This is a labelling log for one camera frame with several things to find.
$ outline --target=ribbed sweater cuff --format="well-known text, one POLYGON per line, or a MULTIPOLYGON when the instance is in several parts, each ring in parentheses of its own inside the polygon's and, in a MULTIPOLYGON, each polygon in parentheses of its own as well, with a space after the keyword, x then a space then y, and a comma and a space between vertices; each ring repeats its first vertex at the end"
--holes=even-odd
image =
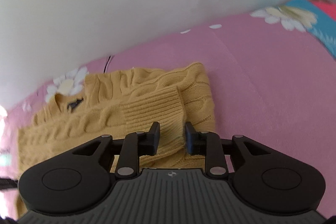
POLYGON ((152 95, 121 105, 126 120, 126 132, 148 130, 153 122, 160 123, 160 142, 157 155, 142 157, 141 162, 152 162, 172 155, 184 147, 186 114, 176 86, 163 88, 152 95))

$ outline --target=pink bedsheet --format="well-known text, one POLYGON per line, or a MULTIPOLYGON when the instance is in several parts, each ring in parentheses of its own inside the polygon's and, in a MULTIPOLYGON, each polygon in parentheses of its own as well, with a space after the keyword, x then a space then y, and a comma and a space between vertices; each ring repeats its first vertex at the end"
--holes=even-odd
MULTIPOLYGON (((171 70, 194 61, 208 72, 217 133, 246 135, 317 168, 327 183, 319 211, 325 217, 336 214, 336 63, 325 48, 307 32, 246 14, 133 47, 117 54, 107 71, 171 70)), ((42 104, 33 104, 32 112, 42 104)), ((15 123, 9 133, 24 124, 22 115, 9 112, 15 123)), ((16 146, 13 137, 11 145, 16 146)))

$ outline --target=yellow knit sweater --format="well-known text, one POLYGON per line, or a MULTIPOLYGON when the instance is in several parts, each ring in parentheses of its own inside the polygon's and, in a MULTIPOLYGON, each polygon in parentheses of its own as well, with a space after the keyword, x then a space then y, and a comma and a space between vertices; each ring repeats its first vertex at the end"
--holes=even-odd
POLYGON ((184 149, 186 121, 196 130, 215 131, 214 103, 202 64, 169 72, 134 68, 87 75, 80 94, 56 94, 30 127, 19 130, 19 176, 102 134, 121 139, 148 131, 154 121, 161 125, 157 155, 141 157, 140 167, 204 168, 202 156, 189 156, 184 149), (69 112, 68 103, 77 98, 84 100, 69 112))

